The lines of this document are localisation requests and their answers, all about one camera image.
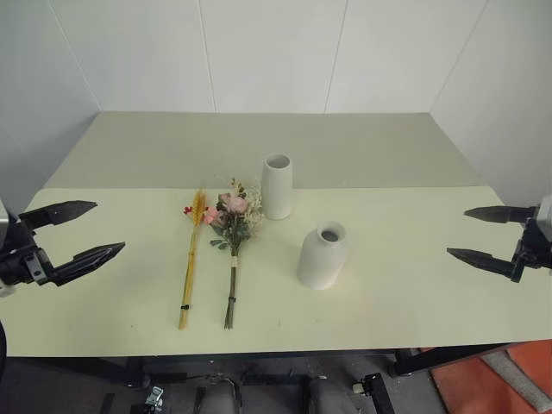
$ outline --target orange floor mat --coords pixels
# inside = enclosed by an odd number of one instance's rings
[[[509,349],[511,358],[552,397],[552,340]],[[533,409],[479,358],[432,371],[450,414],[535,414]]]

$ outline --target black cable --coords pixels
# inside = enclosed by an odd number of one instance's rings
[[[0,321],[0,381],[3,376],[3,369],[6,367],[6,357],[8,354],[8,343],[6,342],[6,333],[3,330],[2,321]]]

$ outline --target white ceramic vase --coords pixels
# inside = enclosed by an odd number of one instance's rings
[[[320,223],[303,241],[298,277],[312,289],[328,289],[347,259],[345,229],[336,222]]]
[[[262,212],[270,220],[281,220],[292,213],[293,171],[287,155],[273,154],[264,159],[262,181]]]

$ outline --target flower bouquet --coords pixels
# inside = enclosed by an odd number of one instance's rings
[[[230,294],[224,328],[232,329],[234,324],[235,280],[238,267],[238,254],[242,244],[249,240],[262,221],[260,212],[260,192],[256,188],[248,189],[232,179],[233,191],[218,195],[214,207],[208,207],[204,221],[209,224],[220,237],[210,242],[220,250],[229,250],[230,262]]]

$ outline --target light yellow tabletop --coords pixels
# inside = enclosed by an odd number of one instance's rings
[[[126,242],[94,273],[56,287],[19,285],[0,301],[12,356],[225,354],[432,347],[552,336],[552,277],[521,283],[486,273],[446,247],[509,260],[519,225],[464,210],[499,204],[488,187],[298,190],[294,211],[265,221],[241,252],[235,328],[223,329],[229,254],[200,235],[189,327],[178,330],[195,190],[46,189],[30,208],[83,199],[98,207],[40,229],[54,265],[87,248]],[[210,191],[214,199],[216,191]],[[300,284],[295,266],[317,223],[340,222],[350,257],[327,291]]]

